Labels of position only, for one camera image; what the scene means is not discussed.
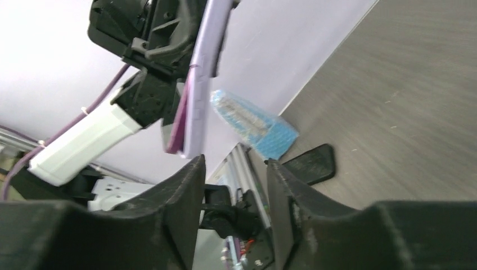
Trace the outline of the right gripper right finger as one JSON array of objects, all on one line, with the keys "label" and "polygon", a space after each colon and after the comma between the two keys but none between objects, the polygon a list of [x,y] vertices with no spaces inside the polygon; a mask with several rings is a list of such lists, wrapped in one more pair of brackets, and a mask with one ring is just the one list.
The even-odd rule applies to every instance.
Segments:
[{"label": "right gripper right finger", "polygon": [[475,269],[476,202],[378,201],[357,210],[267,163],[277,269]]}]

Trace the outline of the phone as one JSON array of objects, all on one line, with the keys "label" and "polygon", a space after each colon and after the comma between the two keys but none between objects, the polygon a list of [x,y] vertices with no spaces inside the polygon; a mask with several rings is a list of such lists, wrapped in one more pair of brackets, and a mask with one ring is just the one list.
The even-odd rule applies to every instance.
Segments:
[{"label": "phone", "polygon": [[182,88],[176,87],[175,96],[173,99],[174,107],[171,113],[174,113],[172,124],[166,124],[165,118],[161,128],[164,152],[167,154],[177,154],[183,151],[185,144],[185,129],[187,119],[187,103],[190,77],[194,78],[195,66],[189,69],[185,82]]}]

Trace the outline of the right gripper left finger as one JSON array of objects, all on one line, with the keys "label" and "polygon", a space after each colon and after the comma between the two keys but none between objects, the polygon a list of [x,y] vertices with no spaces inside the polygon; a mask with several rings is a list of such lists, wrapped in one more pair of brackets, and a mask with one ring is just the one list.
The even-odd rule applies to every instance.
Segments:
[{"label": "right gripper left finger", "polygon": [[66,200],[1,203],[2,269],[191,269],[204,156],[109,211]]}]

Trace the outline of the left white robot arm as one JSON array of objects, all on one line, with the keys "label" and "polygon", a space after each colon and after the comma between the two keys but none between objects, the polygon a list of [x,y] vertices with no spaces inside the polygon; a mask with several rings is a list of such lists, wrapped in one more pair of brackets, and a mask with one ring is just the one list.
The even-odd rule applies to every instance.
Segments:
[{"label": "left white robot arm", "polygon": [[164,150],[202,153],[210,82],[238,1],[93,1],[88,35],[138,72],[47,143],[29,172],[62,186],[125,138],[162,122]]}]

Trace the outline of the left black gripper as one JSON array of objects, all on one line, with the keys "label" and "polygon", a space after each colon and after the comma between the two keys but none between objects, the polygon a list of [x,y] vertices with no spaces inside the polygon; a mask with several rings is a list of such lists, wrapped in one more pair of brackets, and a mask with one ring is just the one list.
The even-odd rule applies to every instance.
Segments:
[{"label": "left black gripper", "polygon": [[93,1],[88,36],[160,78],[185,78],[206,1]]}]

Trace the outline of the lilac phone case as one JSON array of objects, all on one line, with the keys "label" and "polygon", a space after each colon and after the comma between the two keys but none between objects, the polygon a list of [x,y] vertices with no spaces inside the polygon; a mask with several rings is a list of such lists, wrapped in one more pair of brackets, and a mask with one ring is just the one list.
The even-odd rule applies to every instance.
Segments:
[{"label": "lilac phone case", "polygon": [[220,46],[233,1],[207,1],[198,31],[187,78],[187,116],[182,157],[192,159],[203,152],[210,80],[214,77]]}]

